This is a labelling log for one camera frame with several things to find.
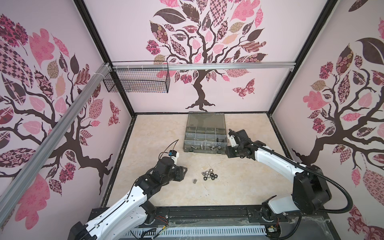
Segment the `silver wing nut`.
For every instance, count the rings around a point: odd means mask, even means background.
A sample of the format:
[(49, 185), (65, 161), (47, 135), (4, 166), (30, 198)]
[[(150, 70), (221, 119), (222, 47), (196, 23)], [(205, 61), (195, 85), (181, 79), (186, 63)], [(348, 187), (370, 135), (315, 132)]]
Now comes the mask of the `silver wing nut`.
[(215, 151), (215, 150), (222, 150), (223, 148), (221, 147), (221, 146), (218, 146), (218, 145), (211, 145), (210, 146), (210, 149), (212, 150), (212, 151)]

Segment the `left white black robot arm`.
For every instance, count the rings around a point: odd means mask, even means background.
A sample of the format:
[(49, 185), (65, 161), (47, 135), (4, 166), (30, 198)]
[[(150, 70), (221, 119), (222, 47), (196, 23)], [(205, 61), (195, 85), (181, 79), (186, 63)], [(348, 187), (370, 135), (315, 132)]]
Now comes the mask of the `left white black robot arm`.
[(70, 229), (69, 240), (118, 240), (125, 233), (150, 224), (157, 208), (149, 199), (171, 181), (184, 180), (188, 168), (177, 166), (175, 159), (163, 157), (156, 166), (140, 176), (131, 190), (113, 206), (88, 221), (77, 222)]

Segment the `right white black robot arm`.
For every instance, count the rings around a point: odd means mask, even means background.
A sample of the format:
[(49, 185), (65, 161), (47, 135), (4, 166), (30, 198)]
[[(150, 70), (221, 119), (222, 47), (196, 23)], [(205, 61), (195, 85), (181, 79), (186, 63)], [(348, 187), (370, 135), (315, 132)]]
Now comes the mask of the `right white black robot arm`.
[(229, 130), (228, 158), (247, 158), (265, 164), (285, 177), (293, 185), (290, 195), (272, 196), (262, 203), (260, 215), (272, 222), (277, 215), (288, 212), (313, 214), (332, 199), (327, 181), (316, 174), (320, 168), (307, 167), (284, 157), (261, 141), (252, 141), (245, 130)]

